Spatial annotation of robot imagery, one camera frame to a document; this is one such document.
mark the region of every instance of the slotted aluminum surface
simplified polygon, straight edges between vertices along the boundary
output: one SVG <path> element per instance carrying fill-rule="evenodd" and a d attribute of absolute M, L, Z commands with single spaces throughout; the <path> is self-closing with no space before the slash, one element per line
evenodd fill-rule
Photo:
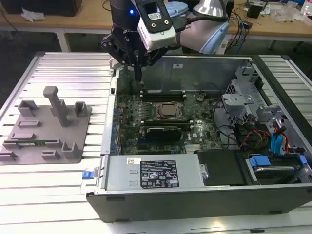
<path fill-rule="evenodd" d="M 312 124 L 312 83 L 300 69 L 291 61 L 281 56 L 262 55 L 269 70 L 276 77 L 288 96 L 297 106 L 309 124 Z M 263 90 L 273 105 L 277 104 L 268 87 Z"/>
<path fill-rule="evenodd" d="M 17 99 L 4 107 L 5 113 L 0 112 L 2 142 L 17 120 L 16 105 L 22 99 L 45 104 L 42 91 L 46 85 L 56 85 L 59 97 L 66 103 L 84 100 L 93 106 L 81 163 L 0 167 L 0 233 L 250 233 L 250 229 L 276 234 L 310 233 L 312 203 L 288 214 L 103 223 L 81 194 L 85 191 L 80 186 L 82 171 L 98 166 L 100 161 L 110 81 L 108 59 L 108 54 L 100 53 L 48 53 L 36 58 L 25 82 L 20 83 Z M 287 73 L 277 68 L 279 73 Z M 85 184 L 91 188 L 95 180 L 84 181 Z"/>

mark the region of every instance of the circuit board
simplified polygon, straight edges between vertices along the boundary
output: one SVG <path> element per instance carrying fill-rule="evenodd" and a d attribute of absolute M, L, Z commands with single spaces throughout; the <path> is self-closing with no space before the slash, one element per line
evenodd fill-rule
<path fill-rule="evenodd" d="M 121 154 L 192 154 L 195 150 L 222 148 L 222 142 L 211 119 L 211 100 L 198 101 L 199 95 L 189 93 L 183 102 L 162 102 L 163 109 L 160 111 L 161 102 L 144 102 L 138 95 L 120 92 L 117 96 L 117 109 Z M 166 117 L 166 114 L 172 115 L 175 110 L 179 114 L 175 119 L 187 119 L 192 123 L 189 130 L 182 131 L 177 141 L 148 141 L 144 135 L 143 120 L 161 119 Z"/>

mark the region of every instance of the table leg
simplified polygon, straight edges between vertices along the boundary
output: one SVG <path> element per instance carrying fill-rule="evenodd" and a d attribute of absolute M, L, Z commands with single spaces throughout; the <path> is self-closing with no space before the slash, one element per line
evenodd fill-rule
<path fill-rule="evenodd" d="M 12 33 L 10 31 L 0 32 L 0 36 L 3 36 L 7 38 L 8 40 L 14 40 L 14 37 L 12 36 Z"/>
<path fill-rule="evenodd" d="M 56 35 L 62 52 L 71 52 L 66 34 L 64 32 L 56 32 Z"/>
<path fill-rule="evenodd" d="M 270 44 L 269 44 L 269 46 L 268 46 L 268 49 L 269 49 L 269 50 L 272 50 L 273 47 L 275 46 L 275 43 L 276 43 L 276 40 L 271 40 L 271 42 L 270 42 Z"/>
<path fill-rule="evenodd" d="M 222 41 L 219 49 L 216 51 L 217 55 L 223 55 L 225 53 L 226 47 L 229 43 L 229 40 L 231 39 L 231 35 L 227 34 L 224 38 L 224 40 Z"/>

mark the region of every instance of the black box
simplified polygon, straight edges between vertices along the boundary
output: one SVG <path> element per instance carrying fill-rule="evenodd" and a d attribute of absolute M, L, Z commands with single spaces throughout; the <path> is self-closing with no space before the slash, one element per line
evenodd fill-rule
<path fill-rule="evenodd" d="M 25 10 L 42 12 L 45 15 L 75 16 L 82 0 L 0 0 L 8 14 Z"/>
<path fill-rule="evenodd" d="M 260 11 L 262 11 L 262 8 L 263 6 L 250 4 L 247 11 L 247 17 L 257 19 L 260 14 Z"/>

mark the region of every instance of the electronic device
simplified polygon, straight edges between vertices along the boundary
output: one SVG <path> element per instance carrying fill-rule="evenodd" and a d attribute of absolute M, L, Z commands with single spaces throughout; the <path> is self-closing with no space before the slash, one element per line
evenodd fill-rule
<path fill-rule="evenodd" d="M 9 14 L 20 14 L 22 8 L 45 15 L 75 16 L 82 0 L 0 0 Z"/>
<path fill-rule="evenodd" d="M 113 69 L 110 90 L 86 194 L 104 222 L 280 214 L 312 200 L 312 127 L 259 56 L 163 56 L 139 85 Z"/>
<path fill-rule="evenodd" d="M 251 2 L 248 7 L 247 17 L 257 19 L 259 17 L 260 12 L 263 9 L 263 4 L 260 2 Z"/>

